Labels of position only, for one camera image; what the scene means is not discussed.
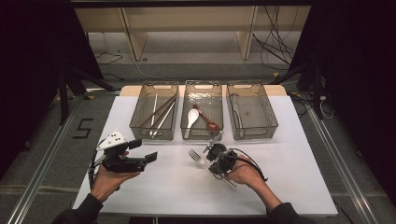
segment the utensil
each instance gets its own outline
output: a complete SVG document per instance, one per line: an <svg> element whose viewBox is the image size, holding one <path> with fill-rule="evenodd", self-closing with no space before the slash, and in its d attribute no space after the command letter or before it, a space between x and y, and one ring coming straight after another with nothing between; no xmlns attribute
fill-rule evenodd
<svg viewBox="0 0 396 224"><path fill-rule="evenodd" d="M190 128L192 126L192 124L198 120L199 117L199 112L197 109L191 109L189 111L189 115L187 116L189 124L187 125L187 130L184 133L184 138L189 138L189 134L190 134Z"/></svg>
<svg viewBox="0 0 396 224"><path fill-rule="evenodd" d="M209 166L205 163L205 161L204 161L204 159L200 156L200 155L198 155L198 153L196 153L194 150L190 150L189 151L189 155L192 157L192 159L193 160L195 160L196 162L198 162L198 163L200 163L200 164L202 164L202 165L204 165L204 166L206 166L207 168L209 168ZM231 180L231 181L228 181L228 180L226 180L226 179L224 179L224 178L222 178L222 180L224 181L224 182L226 182L228 185L230 185L233 189L236 189L236 184Z"/></svg>
<svg viewBox="0 0 396 224"><path fill-rule="evenodd" d="M206 126L208 129L220 129L219 125L217 123L215 123L214 121L210 120L205 114L204 112L199 108L198 105L193 105L192 107L194 107L195 109L198 110L199 114L204 117L204 119L206 120Z"/></svg>
<svg viewBox="0 0 396 224"><path fill-rule="evenodd" d="M170 105L169 103L171 103L171 102L172 102L173 100L175 100L175 99L176 99L176 95L173 95L171 98L169 98L169 99L168 99L163 105L161 105L154 113L152 113L150 116L148 116L148 118L145 119L145 121L143 121L143 123L139 125L139 128L143 127L143 125L144 125L147 121L149 121L149 119L151 119L151 118L152 118L153 116L155 116L159 111L161 111L161 110L163 109L164 106ZM153 127L153 126L158 122L158 120L161 118L161 116L163 115L163 113L160 115L160 117L159 117L157 120L154 121L154 123L151 125L151 127Z"/></svg>
<svg viewBox="0 0 396 224"><path fill-rule="evenodd" d="M244 137L244 131L242 130L242 120L240 116L241 111L239 109L239 103L238 103L239 95L237 93L233 93L231 94L231 96L233 97L233 112L236 114L238 118L238 128L240 129L239 136Z"/></svg>
<svg viewBox="0 0 396 224"><path fill-rule="evenodd" d="M155 135L157 134L158 130L160 130L161 126L163 126L163 123L165 122L166 118L168 117L169 113L171 112L173 106L175 105L175 102L173 102L171 104L171 106L169 107L168 111L166 112L165 116L163 116L163 120L161 121L161 123L158 125L157 127L157 131L155 131L155 133L152 135L152 138L155 137Z"/></svg>
<svg viewBox="0 0 396 224"><path fill-rule="evenodd" d="M155 113L155 107L157 106L157 98L158 98L158 93L155 93L154 109L152 110L153 114ZM154 125L154 120L155 120L155 115L152 116L151 127L152 127L152 125Z"/></svg>

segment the plastic bin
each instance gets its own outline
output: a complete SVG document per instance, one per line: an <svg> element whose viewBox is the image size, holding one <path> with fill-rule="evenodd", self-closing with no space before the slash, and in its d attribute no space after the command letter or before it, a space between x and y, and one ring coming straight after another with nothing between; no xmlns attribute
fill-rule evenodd
<svg viewBox="0 0 396 224"><path fill-rule="evenodd" d="M140 91L130 123L134 137L173 140L178 99L177 82L146 81Z"/></svg>
<svg viewBox="0 0 396 224"><path fill-rule="evenodd" d="M203 116L199 116L191 128L189 136L186 138L185 132L188 126L188 114L194 105L204 112L204 114L219 128L209 129ZM198 81L190 80L186 82L184 92L183 112L180 122L181 135L184 140L211 140L223 130L223 109L222 109L222 89L220 81Z"/></svg>
<svg viewBox="0 0 396 224"><path fill-rule="evenodd" d="M230 81L227 105L234 140L274 136L278 126L276 116L259 80Z"/></svg>

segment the human hand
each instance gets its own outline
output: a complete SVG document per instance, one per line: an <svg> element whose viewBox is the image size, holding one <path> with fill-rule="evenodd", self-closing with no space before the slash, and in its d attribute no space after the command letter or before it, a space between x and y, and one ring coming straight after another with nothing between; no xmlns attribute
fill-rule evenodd
<svg viewBox="0 0 396 224"><path fill-rule="evenodd" d="M113 173L108 171L103 165L100 165L96 179L93 182L91 195L103 203L125 180L134 178L137 175L140 175L140 172Z"/></svg>
<svg viewBox="0 0 396 224"><path fill-rule="evenodd" d="M252 162L251 159L243 155L240 155L239 158ZM259 172L244 161L236 161L233 170L225 178L238 184L246 184L253 189L262 199L269 212L282 203L262 179Z"/></svg>
<svg viewBox="0 0 396 224"><path fill-rule="evenodd" d="M240 155L238 157L252 162L251 159L245 157L244 155ZM225 178L227 180L233 180L238 184L245 184L250 188L253 188L256 183L262 184L262 182L264 182L259 172L244 161L236 161L235 166L231 172L225 176Z"/></svg>

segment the black sleeve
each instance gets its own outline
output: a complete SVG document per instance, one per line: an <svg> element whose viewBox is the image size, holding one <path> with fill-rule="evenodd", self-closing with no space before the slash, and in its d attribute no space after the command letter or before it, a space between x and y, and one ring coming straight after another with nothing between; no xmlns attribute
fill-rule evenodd
<svg viewBox="0 0 396 224"><path fill-rule="evenodd" d="M96 219L103 205L88 194L78 209L67 209L59 214L52 224L91 224Z"/></svg>
<svg viewBox="0 0 396 224"><path fill-rule="evenodd" d="M291 206L291 203L278 205L269 214L271 224L315 224L316 222L307 217L300 217Z"/></svg>

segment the cable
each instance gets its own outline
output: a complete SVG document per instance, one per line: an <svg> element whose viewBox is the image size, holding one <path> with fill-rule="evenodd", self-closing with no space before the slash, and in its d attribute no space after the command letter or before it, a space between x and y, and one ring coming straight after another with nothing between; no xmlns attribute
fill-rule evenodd
<svg viewBox="0 0 396 224"><path fill-rule="evenodd" d="M262 65L264 65L264 67L271 68L271 69L274 69L276 71L278 71L278 70L283 70L283 71L289 70L287 68L275 68L275 67L269 66L269 65L265 64L263 60L262 60Z"/></svg>
<svg viewBox="0 0 396 224"><path fill-rule="evenodd" d="M320 110L321 110L323 116L324 116L326 119L332 119L332 117L334 117L334 110L332 111L332 116L331 116L331 117L327 117L326 114L325 114L325 112L323 111L323 108L322 108L323 102L324 102L324 100L321 100L321 101L320 101Z"/></svg>
<svg viewBox="0 0 396 224"><path fill-rule="evenodd" d="M112 73L104 73L103 75L104 75L104 76L113 76L113 77L117 77L117 78L121 79L122 81L125 81L125 78L116 76L116 75L114 75L114 74L112 74Z"/></svg>
<svg viewBox="0 0 396 224"><path fill-rule="evenodd" d="M267 36L267 38L266 38L266 40L265 40L265 43L268 41L269 36L272 36L273 39L275 39L275 40L278 42L279 48L280 48L280 49L282 49L282 47L284 48L284 49L281 50L281 53L282 53L282 55L283 55L283 57L284 57L284 59L285 59L285 61L286 61L286 57L285 57L285 54L284 54L284 53L285 53L285 52L288 53L289 56L292 58L291 53L289 52L289 49L292 50L292 51L294 51L294 50L291 49L291 48L289 48L289 47L283 42L283 40L284 40L285 38L282 39L282 38L280 37L280 34L279 34L279 29L278 29L278 22L277 22L277 20L278 20L278 16L279 16L279 9L280 9L280 7L279 7L279 6L275 7L275 11L273 12L272 18L271 18L271 16L270 16L269 12L268 12L267 7L264 7L264 9L265 9L265 12L266 12L267 15L268 15L268 19L269 19L270 22L271 22L271 31L270 31L270 34ZM295 21L293 22L292 26L290 27L290 31L292 30L292 27L294 26L294 23L295 23Z"/></svg>
<svg viewBox="0 0 396 224"><path fill-rule="evenodd" d="M313 100L305 100L301 97L299 97L297 94L292 93L292 92L287 92L287 95L290 97L290 99L293 101L294 104L301 104L304 107L304 112L303 113L297 113L298 118L300 119L308 110L311 109L311 107L314 105Z"/></svg>
<svg viewBox="0 0 396 224"><path fill-rule="evenodd" d="M298 14L298 6L296 6L296 14L294 15L294 21L293 21L293 23L291 24L291 27L290 27L290 29L289 29L289 32L286 34L286 36L283 38L283 40L285 40L285 39L289 36L289 34L291 33L291 31L293 30L294 23L297 21L297 14Z"/></svg>
<svg viewBox="0 0 396 224"><path fill-rule="evenodd" d="M111 55L111 56L118 56L119 58L118 58L118 59L115 59L115 60L113 60L113 61L110 61L110 62L108 62L108 63L99 63L99 64L110 64L110 63L114 63L114 62L116 62L116 61L118 61L119 59L122 58L122 55L120 55L120 54L111 54L111 53L107 53L107 52L101 53L101 54L99 54L98 56L96 56L95 58L97 59L97 58L99 58L99 57L101 57L102 55L105 55L105 54L108 54L108 55Z"/></svg>
<svg viewBox="0 0 396 224"><path fill-rule="evenodd" d="M270 52L272 55L276 56L276 57L277 57L280 61L282 61L283 63L290 64L286 59L282 59L279 55L275 54L273 51L271 51L270 49L268 49L268 48L265 46L265 45L268 45L268 44L266 44L265 42L260 41L260 39L257 38L254 34L253 34L253 37L256 39L257 43L259 43L259 45L262 47L262 50L265 49L265 50L267 50L268 52Z"/></svg>
<svg viewBox="0 0 396 224"><path fill-rule="evenodd" d="M136 60L133 60L133 61L134 61L134 64L136 64L137 70L139 71L140 75L142 75L142 77L154 77L154 78L158 78L158 79L165 80L165 81L173 81L173 80L168 79L168 78L155 77L155 76L145 75L145 74L143 74L142 71L140 70L140 67L139 67L139 65L137 64Z"/></svg>
<svg viewBox="0 0 396 224"><path fill-rule="evenodd" d="M96 159L97 150L95 149L91 158L90 169L88 170L88 178L90 180L90 189L92 189L94 176L95 176L95 159Z"/></svg>
<svg viewBox="0 0 396 224"><path fill-rule="evenodd" d="M257 164L257 162L255 162L253 159L251 159L251 157L249 157L249 155L247 153L245 153L244 151L242 151L241 149L238 148L230 148L230 150L236 150L239 152L242 152L245 156L247 156L251 161L247 161L245 159L239 158L239 157L235 157L235 156L229 156L229 155L225 155L220 153L222 156L224 157L228 157L228 158L232 158L235 160L239 160L239 161L243 161L249 165L251 165L254 169L256 169L256 171L259 173L260 177L262 178L263 181L267 181L268 178L265 178L264 175L262 174L262 169L260 168L260 166Z"/></svg>

